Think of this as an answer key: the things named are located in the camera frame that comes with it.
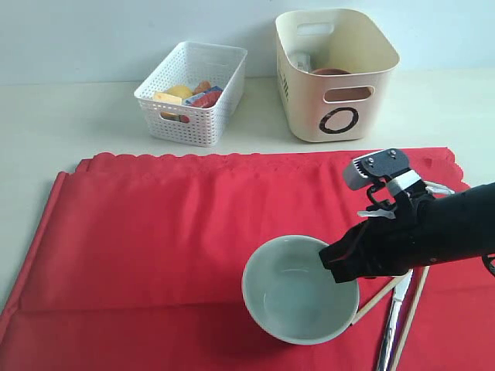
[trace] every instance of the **black circle logo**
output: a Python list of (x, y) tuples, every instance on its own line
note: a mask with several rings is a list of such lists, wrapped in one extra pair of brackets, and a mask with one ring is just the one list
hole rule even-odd
[[(352, 120), (350, 121), (350, 123), (345, 127), (345, 128), (341, 128), (341, 129), (337, 129), (337, 130), (333, 130), (333, 129), (328, 129), (325, 125), (326, 125), (326, 122), (334, 115), (336, 114), (337, 112), (341, 112), (341, 111), (349, 111), (349, 112), (352, 112), (353, 114), (353, 118)], [(357, 120), (359, 120), (359, 114), (357, 113), (357, 110), (355, 108), (352, 108), (352, 107), (339, 107), (339, 108), (336, 108), (335, 110), (333, 111), (330, 111), (328, 114), (326, 114), (325, 116), (323, 116), (322, 120), (319, 122), (319, 129), (321, 131), (323, 131), (324, 133), (326, 134), (341, 134), (341, 133), (345, 133), (346, 131), (349, 131), (350, 129), (352, 129), (356, 124), (357, 124)]]

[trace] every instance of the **white table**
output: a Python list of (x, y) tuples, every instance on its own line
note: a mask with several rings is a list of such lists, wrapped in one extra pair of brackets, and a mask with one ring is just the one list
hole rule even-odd
[(162, 155), (448, 146), (472, 186), (495, 181), (495, 69), (397, 72), (370, 135), (309, 144), (288, 129), (274, 78), (247, 79), (213, 148), (149, 136), (132, 95), (138, 83), (0, 87), (0, 308), (59, 171), (102, 151)]

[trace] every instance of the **wooden chopstick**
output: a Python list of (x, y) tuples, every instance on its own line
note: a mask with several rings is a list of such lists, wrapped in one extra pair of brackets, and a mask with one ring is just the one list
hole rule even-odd
[(399, 359), (401, 358), (402, 350), (404, 349), (405, 340), (408, 337), (409, 329), (411, 328), (412, 319), (415, 317), (416, 308), (418, 307), (418, 303), (419, 303), (419, 298), (421, 297), (423, 287), (425, 286), (426, 276), (428, 276), (429, 269), (430, 267), (424, 267), (421, 273), (421, 278), (419, 280), (418, 287), (416, 288), (415, 296), (413, 297), (411, 307), (409, 308), (408, 317), (405, 320), (404, 329), (401, 332), (401, 337), (399, 338), (397, 348), (394, 352), (390, 371), (395, 371), (395, 369), (397, 369)]
[(373, 296), (372, 299), (370, 299), (368, 303), (365, 304), (365, 306), (357, 311), (350, 324), (355, 325), (356, 322), (358, 322), (365, 314), (367, 314), (370, 309), (372, 309), (392, 288), (397, 286), (397, 284), (402, 281), (403, 278), (404, 276), (398, 276), (391, 280), (388, 284), (386, 284), (384, 288), (379, 290), (379, 292), (375, 296)]

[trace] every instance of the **cream plastic bin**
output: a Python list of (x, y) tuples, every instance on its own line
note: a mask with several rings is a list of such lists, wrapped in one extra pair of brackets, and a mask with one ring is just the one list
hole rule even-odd
[[(394, 47), (371, 19), (350, 9), (287, 12), (276, 27), (278, 87), (292, 133), (305, 141), (362, 138), (399, 62)], [(312, 70), (350, 74), (299, 70), (289, 61), (297, 52), (311, 56)]]
[[(247, 54), (246, 49), (233, 46), (192, 42), (177, 45), (134, 92), (145, 115), (150, 134), (188, 145), (215, 145), (244, 92)], [(203, 80), (224, 89), (217, 103), (211, 108), (188, 107), (152, 100), (155, 91), (164, 91), (179, 84), (194, 89)], [(164, 119), (160, 115), (162, 112), (187, 116), (189, 122)]]

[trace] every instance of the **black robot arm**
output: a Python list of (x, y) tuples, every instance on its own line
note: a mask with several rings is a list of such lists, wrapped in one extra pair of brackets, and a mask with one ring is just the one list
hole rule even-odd
[[(410, 268), (483, 257), (495, 275), (495, 183), (435, 198), (409, 168), (402, 151), (379, 151), (354, 160), (347, 185), (367, 191), (373, 215), (319, 252), (336, 282), (405, 274)], [(395, 203), (373, 194), (387, 187)]]

